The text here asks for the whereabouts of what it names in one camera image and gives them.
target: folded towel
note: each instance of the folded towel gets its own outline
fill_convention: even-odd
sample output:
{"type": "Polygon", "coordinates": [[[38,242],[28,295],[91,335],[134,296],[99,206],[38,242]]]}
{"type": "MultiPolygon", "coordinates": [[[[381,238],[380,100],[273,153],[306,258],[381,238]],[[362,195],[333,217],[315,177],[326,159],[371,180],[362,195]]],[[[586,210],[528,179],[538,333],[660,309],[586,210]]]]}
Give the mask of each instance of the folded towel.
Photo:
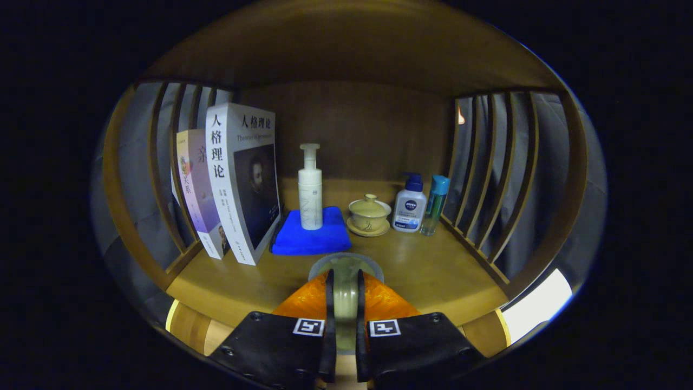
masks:
{"type": "Polygon", "coordinates": [[[272,245],[275,255],[321,255],[343,252],[351,248],[347,227],[338,207],[322,210],[322,227],[305,230],[301,227],[299,210],[289,212],[272,245]]]}

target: light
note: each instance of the light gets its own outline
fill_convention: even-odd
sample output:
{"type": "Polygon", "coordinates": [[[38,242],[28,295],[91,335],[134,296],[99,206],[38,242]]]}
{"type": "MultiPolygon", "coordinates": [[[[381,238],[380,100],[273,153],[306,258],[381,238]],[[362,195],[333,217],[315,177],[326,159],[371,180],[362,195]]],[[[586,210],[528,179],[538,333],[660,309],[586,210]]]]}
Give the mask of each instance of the light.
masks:
{"type": "Polygon", "coordinates": [[[462,111],[459,109],[459,106],[457,106],[457,124],[458,125],[464,124],[464,117],[462,116],[462,111]]]}
{"type": "Polygon", "coordinates": [[[551,272],[546,280],[520,302],[503,311],[510,343],[518,341],[540,323],[550,320],[571,296],[572,290],[563,274],[558,269],[551,272]]]}

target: pump dispenser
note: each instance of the pump dispenser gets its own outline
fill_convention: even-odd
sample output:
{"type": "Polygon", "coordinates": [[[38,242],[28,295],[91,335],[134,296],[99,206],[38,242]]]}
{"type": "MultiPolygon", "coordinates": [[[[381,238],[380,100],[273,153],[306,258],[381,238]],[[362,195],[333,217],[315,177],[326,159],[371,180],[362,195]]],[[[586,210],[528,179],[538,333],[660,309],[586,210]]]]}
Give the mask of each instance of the pump dispenser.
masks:
{"type": "Polygon", "coordinates": [[[301,227],[318,230],[322,227],[322,170],[316,167],[320,144],[301,144],[304,168],[299,170],[299,206],[301,227]]]}

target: book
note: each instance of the book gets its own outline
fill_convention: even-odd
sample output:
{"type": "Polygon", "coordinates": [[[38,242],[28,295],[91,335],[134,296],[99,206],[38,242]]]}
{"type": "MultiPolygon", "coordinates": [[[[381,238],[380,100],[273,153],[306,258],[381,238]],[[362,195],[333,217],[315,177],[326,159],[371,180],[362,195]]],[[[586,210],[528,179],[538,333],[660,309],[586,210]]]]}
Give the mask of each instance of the book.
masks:
{"type": "Polygon", "coordinates": [[[185,130],[176,134],[178,171],[183,198],[193,226],[209,257],[221,259],[229,251],[207,169],[204,129],[185,130]]]}
{"type": "Polygon", "coordinates": [[[236,261],[257,265],[279,223],[274,113],[235,103],[207,109],[207,169],[236,261]]]}

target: teal bottle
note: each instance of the teal bottle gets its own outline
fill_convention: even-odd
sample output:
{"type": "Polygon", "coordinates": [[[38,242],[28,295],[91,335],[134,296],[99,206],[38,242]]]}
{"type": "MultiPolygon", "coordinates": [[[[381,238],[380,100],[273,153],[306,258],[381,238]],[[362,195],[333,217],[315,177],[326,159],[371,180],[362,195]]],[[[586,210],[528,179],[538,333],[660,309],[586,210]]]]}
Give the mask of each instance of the teal bottle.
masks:
{"type": "Polygon", "coordinates": [[[450,189],[450,179],[445,176],[433,175],[431,192],[428,195],[428,204],[426,205],[426,212],[423,214],[423,222],[421,223],[422,235],[431,236],[435,233],[440,214],[443,212],[448,189],[450,189]]]}

